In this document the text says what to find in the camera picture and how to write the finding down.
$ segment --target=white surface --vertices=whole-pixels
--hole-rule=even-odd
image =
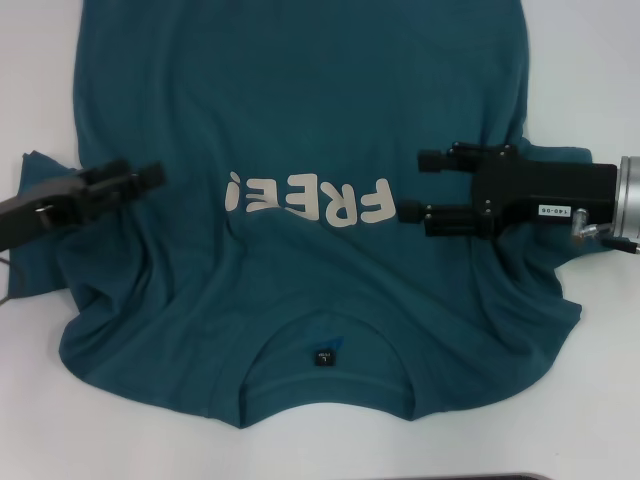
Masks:
[[[0,0],[0,198],[23,152],[76,162],[71,80],[80,0]],[[529,133],[640,154],[640,4],[528,0]],[[537,472],[635,478],[640,447],[640,259],[607,254],[561,270],[585,307],[552,371],[497,405],[413,423],[338,405],[248,430],[124,400],[76,380],[57,346],[74,316],[62,294],[0,309],[0,478],[355,479]],[[5,275],[0,275],[0,283]]]

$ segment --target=clothing tag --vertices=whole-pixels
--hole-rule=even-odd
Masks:
[[[316,351],[316,367],[333,367],[336,364],[336,351],[325,348]]]

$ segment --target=white letter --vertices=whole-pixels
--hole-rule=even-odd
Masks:
[[[247,180],[247,187],[254,190],[262,190],[262,193],[250,193],[247,199],[258,200],[247,205],[247,212],[256,212],[265,208],[277,208],[278,186],[276,181],[270,178],[250,178]]]
[[[292,187],[304,188],[304,191],[301,193],[290,193],[286,197],[287,203],[290,203],[291,205],[303,205],[304,210],[294,210],[289,207],[287,207],[286,210],[308,220],[319,220],[320,207],[318,206],[318,176],[314,173],[290,175],[287,182]]]
[[[365,207],[379,205],[380,209],[372,212],[362,212],[360,218],[365,223],[378,223],[387,220],[396,214],[396,206],[391,196],[391,188],[389,182],[385,178],[381,178],[376,182],[376,193],[363,195],[360,203]]]
[[[224,208],[227,212],[231,212],[238,207],[240,200],[240,177],[236,172],[231,172],[232,182],[227,184],[227,195],[224,197]]]
[[[348,227],[349,225],[355,225],[358,223],[358,207],[356,205],[356,195],[351,185],[342,186],[342,195],[338,193],[336,187],[329,182],[322,182],[320,185],[326,195],[331,198],[329,205],[327,205],[327,222],[332,227]],[[347,218],[338,217],[338,212],[344,209]]]

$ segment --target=size label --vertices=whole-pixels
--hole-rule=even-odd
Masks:
[[[562,207],[560,205],[540,205],[538,207],[538,215],[543,217],[570,217],[571,207]]]

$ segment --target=teal t-shirt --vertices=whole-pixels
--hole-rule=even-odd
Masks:
[[[562,227],[426,238],[396,202],[464,204],[420,149],[522,138],[528,46],[513,0],[85,0],[83,167],[163,163],[169,184],[12,252],[35,295],[70,288],[77,377],[246,427],[341,402],[416,419],[536,382],[578,322]],[[68,171],[25,156],[22,188]],[[333,351],[333,366],[316,365]]]

